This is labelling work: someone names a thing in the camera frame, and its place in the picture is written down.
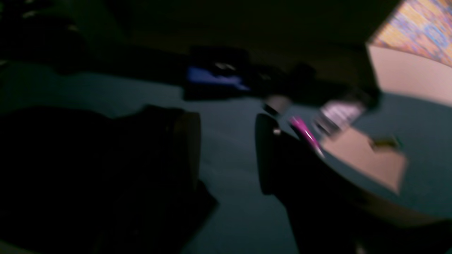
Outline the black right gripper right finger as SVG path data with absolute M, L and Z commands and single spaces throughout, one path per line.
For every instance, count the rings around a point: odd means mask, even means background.
M 255 121 L 262 193 L 281 201 L 300 254 L 445 254 L 451 220 L 391 203 L 354 185 L 267 114 Z

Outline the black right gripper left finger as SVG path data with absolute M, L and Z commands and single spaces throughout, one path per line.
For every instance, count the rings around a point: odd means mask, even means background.
M 2 114 L 1 240 L 39 254 L 179 254 L 217 206 L 200 157 L 200 115 L 180 108 Z

